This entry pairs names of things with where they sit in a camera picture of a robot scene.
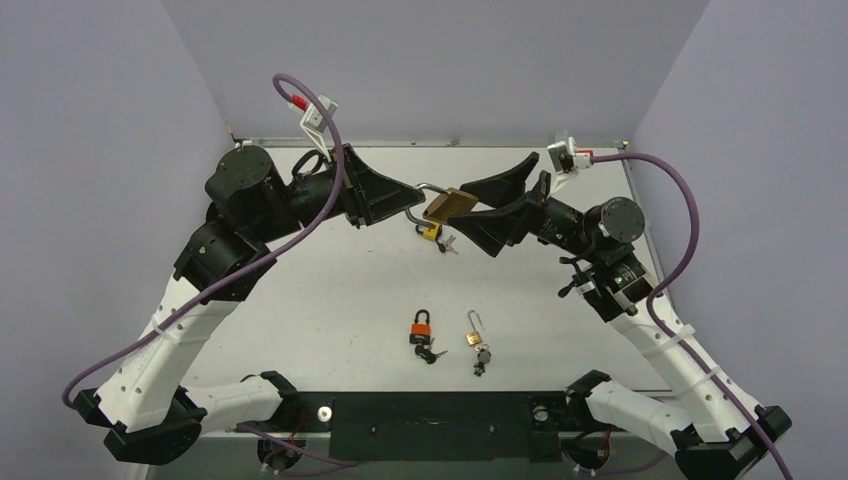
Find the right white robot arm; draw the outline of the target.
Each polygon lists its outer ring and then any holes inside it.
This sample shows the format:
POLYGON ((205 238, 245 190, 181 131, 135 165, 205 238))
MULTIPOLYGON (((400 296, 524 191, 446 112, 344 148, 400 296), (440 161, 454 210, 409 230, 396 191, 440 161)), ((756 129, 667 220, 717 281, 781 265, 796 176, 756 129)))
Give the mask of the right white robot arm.
POLYGON ((557 172, 542 172, 527 188, 537 160, 530 155, 505 172, 463 184, 461 191, 476 197, 482 209, 454 214, 449 225, 490 256, 530 235, 561 248, 564 263, 574 269, 571 287, 639 351, 675 397, 674 404, 666 404, 591 371, 567 388, 566 418, 578 427, 615 426, 632 433, 672 456, 689 479, 738 479, 768 456, 789 477, 777 448, 792 425, 788 414, 737 385, 666 296, 690 263, 700 235, 697 204, 683 177, 665 161, 643 156, 676 183, 690 222, 682 259, 656 280, 634 252, 646 226, 635 201, 615 197, 579 211, 554 196, 561 183, 600 158, 584 151, 558 155, 557 172))

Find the yellow padlock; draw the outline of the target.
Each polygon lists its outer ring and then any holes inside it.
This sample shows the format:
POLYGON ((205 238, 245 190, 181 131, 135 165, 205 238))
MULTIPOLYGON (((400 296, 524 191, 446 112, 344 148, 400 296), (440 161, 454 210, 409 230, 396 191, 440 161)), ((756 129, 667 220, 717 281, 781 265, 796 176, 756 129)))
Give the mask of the yellow padlock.
POLYGON ((445 236, 443 233, 444 229, 441 224, 436 223, 432 226, 417 225, 415 227, 415 231, 419 236, 434 243, 440 253, 458 254, 453 247, 456 237, 454 235, 445 236))

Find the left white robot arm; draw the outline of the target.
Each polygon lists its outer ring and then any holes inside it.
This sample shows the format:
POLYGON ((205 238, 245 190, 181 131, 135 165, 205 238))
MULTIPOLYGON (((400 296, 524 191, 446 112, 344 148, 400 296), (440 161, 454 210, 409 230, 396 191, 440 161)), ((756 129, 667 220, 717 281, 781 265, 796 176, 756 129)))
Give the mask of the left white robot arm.
POLYGON ((355 227, 370 226, 424 200, 422 191, 374 171, 350 146, 308 157, 316 166, 300 160, 291 181, 258 146, 219 160, 205 185, 206 221, 178 256, 142 336, 119 355, 105 383, 72 401, 86 423, 106 430, 104 444, 116 460, 160 466, 205 434, 261 422, 285 430, 297 420, 296 389, 275 371, 217 387, 187 386, 184 377, 273 266, 271 242, 301 238, 340 215, 355 227))

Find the large brass padlock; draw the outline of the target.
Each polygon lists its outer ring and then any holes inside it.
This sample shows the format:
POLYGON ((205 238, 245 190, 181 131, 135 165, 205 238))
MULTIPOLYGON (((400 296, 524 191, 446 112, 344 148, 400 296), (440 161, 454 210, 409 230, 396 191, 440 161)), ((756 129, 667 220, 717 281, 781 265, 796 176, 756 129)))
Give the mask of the large brass padlock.
POLYGON ((435 228, 444 225, 449 218, 469 213, 479 203, 479 197, 456 188, 444 189, 431 183, 419 183, 415 186, 419 191, 431 191, 438 196, 425 208, 423 217, 419 218, 407 208, 405 217, 423 228, 435 228))

